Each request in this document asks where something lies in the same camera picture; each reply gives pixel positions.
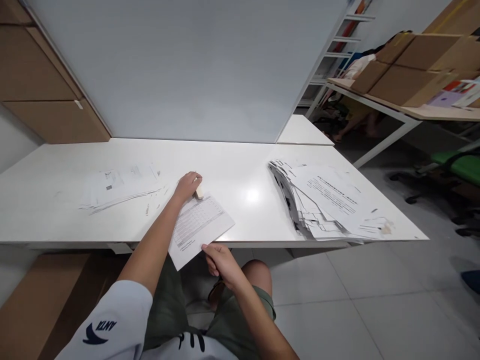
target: table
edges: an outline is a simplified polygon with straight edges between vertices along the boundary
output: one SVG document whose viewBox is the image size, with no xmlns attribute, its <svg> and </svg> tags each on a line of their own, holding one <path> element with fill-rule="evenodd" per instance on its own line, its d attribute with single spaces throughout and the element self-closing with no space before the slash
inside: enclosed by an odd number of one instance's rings
<svg viewBox="0 0 480 360">
<path fill-rule="evenodd" d="M 391 144 L 399 140 L 405 134 L 410 132 L 422 123 L 422 121 L 436 120 L 436 121 L 476 121 L 480 122 L 480 109 L 473 111 L 445 108 L 437 106 L 422 105 L 420 107 L 404 107 L 398 106 L 391 102 L 379 99 L 368 94 L 359 94 L 350 89 L 354 80 L 329 78 L 326 86 L 340 94 L 348 96 L 362 104 L 365 104 L 372 109 L 378 110 L 394 119 L 403 123 L 397 130 L 387 136 L 377 146 L 363 155 L 360 159 L 355 161 L 353 165 L 356 168 L 361 167 L 375 156 L 380 154 L 383 150 L 388 148 Z"/>
<path fill-rule="evenodd" d="M 350 173 L 394 224 L 387 240 L 427 237 L 333 146 L 113 138 L 107 143 L 44 144 L 0 175 L 0 242 L 31 248 L 106 248 L 137 243 L 163 206 L 148 196 L 89 215 L 78 209 L 85 180 L 96 171 L 153 162 L 173 192 L 195 170 L 236 225 L 218 241 L 231 248 L 341 248 L 342 240 L 305 241 L 292 225 L 280 189 L 267 169 L 273 158 L 330 164 Z"/>
<path fill-rule="evenodd" d="M 292 115 L 281 132 L 277 144 L 329 145 L 331 141 L 303 115 Z"/>
</svg>

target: tiled floor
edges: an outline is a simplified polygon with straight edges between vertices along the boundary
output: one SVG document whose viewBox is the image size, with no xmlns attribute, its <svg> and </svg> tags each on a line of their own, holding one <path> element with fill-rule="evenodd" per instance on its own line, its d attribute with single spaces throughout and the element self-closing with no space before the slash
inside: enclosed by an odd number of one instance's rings
<svg viewBox="0 0 480 360">
<path fill-rule="evenodd" d="M 398 160 L 404 155 L 399 151 L 384 158 Z M 480 297 L 459 278 L 461 271 L 480 269 L 479 242 L 458 236 L 428 201 L 405 203 L 409 190 L 385 178 L 398 166 L 369 163 L 361 171 L 430 241 L 296 259 L 283 249 L 233 250 L 241 265 L 260 259 L 270 267 L 276 324 L 301 359 L 480 359 Z M 206 273 L 191 276 L 204 260 L 195 261 L 182 272 L 187 288 L 194 282 L 203 289 L 186 296 L 189 321 L 206 328 L 213 314 L 192 299 L 206 299 L 215 280 Z"/>
</svg>

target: papers on table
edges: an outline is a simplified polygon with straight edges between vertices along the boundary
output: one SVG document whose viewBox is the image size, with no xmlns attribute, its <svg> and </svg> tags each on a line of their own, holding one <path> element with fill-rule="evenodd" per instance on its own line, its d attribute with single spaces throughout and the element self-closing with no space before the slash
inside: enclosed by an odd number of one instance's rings
<svg viewBox="0 0 480 360">
<path fill-rule="evenodd" d="M 235 222 L 209 193 L 183 205 L 173 230 L 168 253 L 177 270 L 230 229 Z"/>
<path fill-rule="evenodd" d="M 86 183 L 81 209 L 97 213 L 127 200 L 161 191 L 160 171 L 152 164 L 132 164 L 93 174 Z"/>
<path fill-rule="evenodd" d="M 377 214 L 350 176 L 326 165 L 274 159 L 268 164 L 288 205 L 295 229 L 308 238 L 382 239 L 393 224 Z"/>
</svg>

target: whiteboard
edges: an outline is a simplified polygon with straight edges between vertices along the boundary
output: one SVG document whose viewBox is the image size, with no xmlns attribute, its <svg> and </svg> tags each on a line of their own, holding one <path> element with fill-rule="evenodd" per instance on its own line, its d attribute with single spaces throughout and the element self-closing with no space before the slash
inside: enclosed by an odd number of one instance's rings
<svg viewBox="0 0 480 360">
<path fill-rule="evenodd" d="M 275 143 L 347 0 L 28 0 L 116 138 Z"/>
</svg>

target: printed logo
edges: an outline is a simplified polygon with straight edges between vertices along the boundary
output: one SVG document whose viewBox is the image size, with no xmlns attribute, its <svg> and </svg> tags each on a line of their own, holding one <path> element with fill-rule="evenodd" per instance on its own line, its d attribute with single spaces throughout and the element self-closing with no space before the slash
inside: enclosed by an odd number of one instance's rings
<svg viewBox="0 0 480 360">
<path fill-rule="evenodd" d="M 116 321 L 100 321 L 95 330 L 110 331 L 114 328 L 116 323 L 117 323 Z M 105 344 L 108 341 L 108 339 L 101 338 L 97 336 L 97 334 L 95 334 L 93 323 L 90 323 L 90 325 L 87 326 L 85 335 L 86 335 L 86 339 L 83 340 L 85 344 L 100 345 L 100 344 Z"/>
</svg>

